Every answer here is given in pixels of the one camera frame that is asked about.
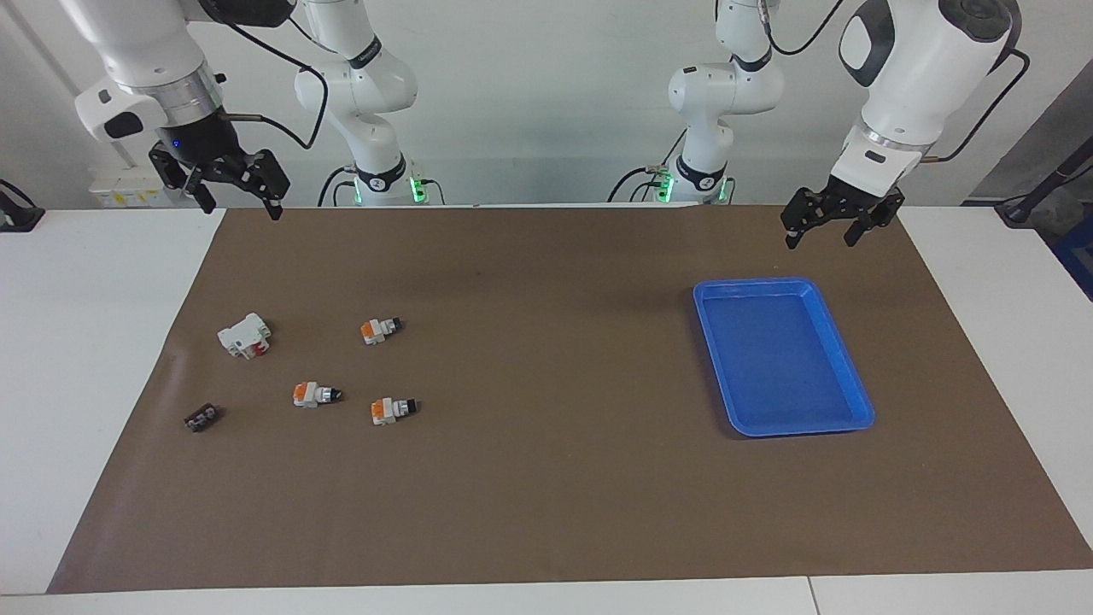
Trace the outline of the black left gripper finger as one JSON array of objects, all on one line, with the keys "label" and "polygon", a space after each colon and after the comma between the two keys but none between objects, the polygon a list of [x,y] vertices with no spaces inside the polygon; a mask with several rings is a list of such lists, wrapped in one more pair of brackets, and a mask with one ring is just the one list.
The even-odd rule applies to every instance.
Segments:
[{"label": "black left gripper finger", "polygon": [[900,206],[904,202],[905,196],[902,192],[889,192],[875,205],[859,208],[859,213],[851,223],[850,229],[844,234],[847,248],[855,248],[867,232],[878,229],[878,227],[888,227],[897,217]]},{"label": "black left gripper finger", "polygon": [[842,214],[842,199],[828,196],[826,191],[800,188],[781,209],[781,226],[786,230],[785,243],[794,250],[803,240],[804,234],[816,226]]}]

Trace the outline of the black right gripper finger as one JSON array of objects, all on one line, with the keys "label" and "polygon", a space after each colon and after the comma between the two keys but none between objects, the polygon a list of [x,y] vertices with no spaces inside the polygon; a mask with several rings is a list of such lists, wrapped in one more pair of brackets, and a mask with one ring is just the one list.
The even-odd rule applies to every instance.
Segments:
[{"label": "black right gripper finger", "polygon": [[207,189],[204,174],[199,165],[188,165],[176,159],[165,145],[149,147],[149,159],[165,187],[180,190],[183,196],[191,198],[205,214],[214,211],[216,201]]},{"label": "black right gripper finger", "polygon": [[282,217],[281,201],[289,192],[290,180],[272,151],[258,150],[226,156],[224,173],[231,185],[260,200],[271,220]]}]

